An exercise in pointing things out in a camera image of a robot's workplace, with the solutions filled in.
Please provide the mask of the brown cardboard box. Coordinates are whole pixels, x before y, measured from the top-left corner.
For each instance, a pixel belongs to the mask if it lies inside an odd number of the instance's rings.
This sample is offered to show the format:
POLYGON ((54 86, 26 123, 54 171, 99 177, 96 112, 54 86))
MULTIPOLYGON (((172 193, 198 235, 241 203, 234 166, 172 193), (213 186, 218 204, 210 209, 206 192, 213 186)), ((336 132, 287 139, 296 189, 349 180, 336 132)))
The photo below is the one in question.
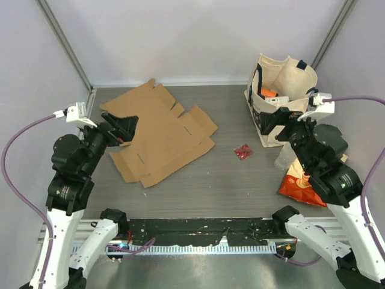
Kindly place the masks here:
POLYGON ((154 79, 100 105, 117 117, 138 116, 132 141, 110 154, 127 183, 158 184, 214 147, 218 126, 198 105, 185 111, 154 79))

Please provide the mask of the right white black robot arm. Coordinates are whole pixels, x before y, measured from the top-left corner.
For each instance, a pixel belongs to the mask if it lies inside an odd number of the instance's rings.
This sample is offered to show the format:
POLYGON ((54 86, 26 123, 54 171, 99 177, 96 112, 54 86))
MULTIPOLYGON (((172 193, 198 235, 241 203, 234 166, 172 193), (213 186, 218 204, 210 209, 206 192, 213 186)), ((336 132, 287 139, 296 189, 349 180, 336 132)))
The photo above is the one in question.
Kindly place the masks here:
POLYGON ((309 184, 338 220, 348 243, 331 238, 291 206, 273 214, 271 229, 277 237, 291 235, 314 250, 332 266, 345 288, 384 288, 383 242, 371 236, 376 225, 368 221, 368 211, 361 204, 360 178, 341 160, 348 144, 335 126, 301 117, 301 112, 281 107, 260 113, 257 125, 262 135, 282 126, 276 139, 290 144, 309 184))

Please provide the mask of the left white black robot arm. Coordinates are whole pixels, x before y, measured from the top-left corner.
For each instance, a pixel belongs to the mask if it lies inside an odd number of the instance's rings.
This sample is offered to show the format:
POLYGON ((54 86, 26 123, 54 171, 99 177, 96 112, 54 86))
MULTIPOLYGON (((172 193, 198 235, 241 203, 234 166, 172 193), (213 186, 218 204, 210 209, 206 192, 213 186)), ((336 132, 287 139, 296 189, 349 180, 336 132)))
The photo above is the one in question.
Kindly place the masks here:
POLYGON ((83 138, 66 134, 56 140, 51 157, 55 175, 48 186, 47 226, 32 279, 24 288, 85 288, 91 268, 112 240, 128 233, 126 213, 102 211, 94 231, 72 252, 78 225, 94 187, 91 179, 106 148, 132 141, 138 116, 104 112, 103 122, 85 125, 83 138))

